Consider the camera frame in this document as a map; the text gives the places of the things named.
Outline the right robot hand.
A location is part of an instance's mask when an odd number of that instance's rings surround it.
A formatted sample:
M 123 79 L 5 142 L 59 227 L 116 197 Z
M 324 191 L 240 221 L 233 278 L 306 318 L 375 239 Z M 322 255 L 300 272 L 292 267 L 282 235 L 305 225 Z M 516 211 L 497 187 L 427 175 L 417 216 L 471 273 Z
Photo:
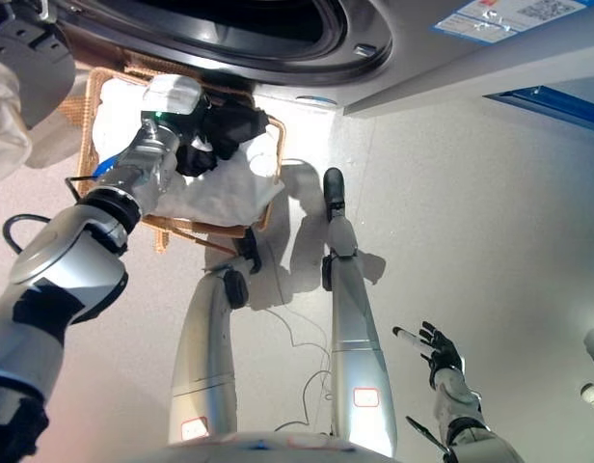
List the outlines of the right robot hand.
M 416 335 L 400 326 L 393 326 L 391 331 L 397 338 L 412 345 L 427 363 L 428 382 L 433 390 L 436 389 L 435 377 L 439 371 L 451 369 L 465 373 L 464 360 L 454 342 L 432 323 L 422 321 Z

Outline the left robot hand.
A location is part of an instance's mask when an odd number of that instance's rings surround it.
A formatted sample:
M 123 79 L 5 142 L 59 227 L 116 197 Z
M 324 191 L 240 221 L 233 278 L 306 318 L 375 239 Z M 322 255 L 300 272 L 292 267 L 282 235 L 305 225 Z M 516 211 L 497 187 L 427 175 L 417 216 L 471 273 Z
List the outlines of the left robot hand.
M 159 74 L 149 81 L 143 93 L 141 122 L 171 130 L 187 146 L 200 137 L 210 108 L 210 99 L 197 80 L 179 74 Z

